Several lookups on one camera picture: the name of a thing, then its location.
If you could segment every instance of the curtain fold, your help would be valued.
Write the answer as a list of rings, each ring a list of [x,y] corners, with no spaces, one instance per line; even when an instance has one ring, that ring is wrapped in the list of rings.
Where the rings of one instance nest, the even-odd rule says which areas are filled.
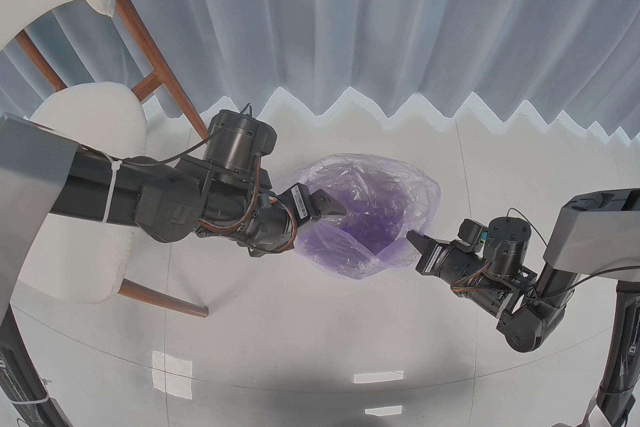
[[[351,86],[388,116],[415,92],[452,116],[476,92],[503,120],[528,100],[547,122],[564,109],[640,132],[640,0],[132,1],[198,111],[223,95],[260,111],[281,86],[321,114]],[[68,86],[149,72],[119,20],[84,1],[27,31]],[[48,94],[7,46],[0,111],[29,116]]]

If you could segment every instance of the floor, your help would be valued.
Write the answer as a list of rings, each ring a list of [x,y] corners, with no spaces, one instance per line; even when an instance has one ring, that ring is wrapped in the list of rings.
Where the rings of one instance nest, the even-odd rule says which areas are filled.
[[[205,114],[208,121],[221,100]],[[153,103],[148,155],[198,141]],[[507,123],[473,96],[454,119],[414,96],[391,119],[349,90],[313,117],[279,89],[261,113],[278,133],[272,178],[330,153],[377,153],[424,170],[442,189],[428,233],[454,238],[514,206],[548,237],[573,195],[637,186],[640,143],[583,130],[564,113],[546,125],[524,103]],[[540,271],[532,239],[526,264]],[[602,376],[613,280],[577,289],[560,327],[519,354],[495,319],[413,267],[362,281],[300,255],[250,259],[225,239],[162,245],[140,232],[126,277],[210,308],[207,319],[116,296],[53,300],[18,284],[15,315],[31,357],[75,427],[548,427],[582,420]],[[0,408],[15,418],[4,396]],[[629,426],[640,426],[640,408]]]

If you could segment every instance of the blue curtain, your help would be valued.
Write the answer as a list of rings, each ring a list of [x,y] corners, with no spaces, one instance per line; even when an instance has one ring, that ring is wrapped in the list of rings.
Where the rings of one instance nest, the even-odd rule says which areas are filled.
[[[223,95],[260,111],[281,86],[321,114],[352,86],[389,116],[417,91],[452,116],[475,91],[503,120],[529,100],[548,122],[564,109],[583,127],[640,132],[640,0],[133,2],[198,111]],[[84,1],[27,31],[69,86],[133,87],[149,71],[119,20]],[[30,115],[48,94],[10,44],[0,110]]]

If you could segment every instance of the translucent plastic bag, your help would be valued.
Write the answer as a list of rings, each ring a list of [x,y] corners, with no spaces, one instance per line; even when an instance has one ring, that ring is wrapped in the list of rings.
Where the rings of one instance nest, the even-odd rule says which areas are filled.
[[[411,264],[417,252],[406,232],[424,234],[440,202],[440,187],[420,169],[377,155],[330,155],[277,180],[274,190],[295,182],[311,193],[324,189],[348,213],[299,234],[295,252],[352,279]]]

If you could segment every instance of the white chair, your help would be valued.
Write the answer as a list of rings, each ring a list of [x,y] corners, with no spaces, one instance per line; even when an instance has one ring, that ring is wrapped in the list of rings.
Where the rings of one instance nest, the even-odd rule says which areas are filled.
[[[113,82],[66,87],[23,29],[37,17],[69,1],[0,0],[0,11],[4,13],[0,22],[0,49],[17,36],[20,46],[57,91],[33,114],[34,122],[118,158],[145,155],[147,120],[140,101],[164,83],[198,133],[206,134],[202,119],[130,0],[86,1],[100,14],[112,16],[114,11],[120,14],[154,71],[133,90]],[[62,300],[99,303],[119,293],[167,309],[206,317],[206,307],[124,279],[134,230],[50,214],[29,250],[19,279]]]

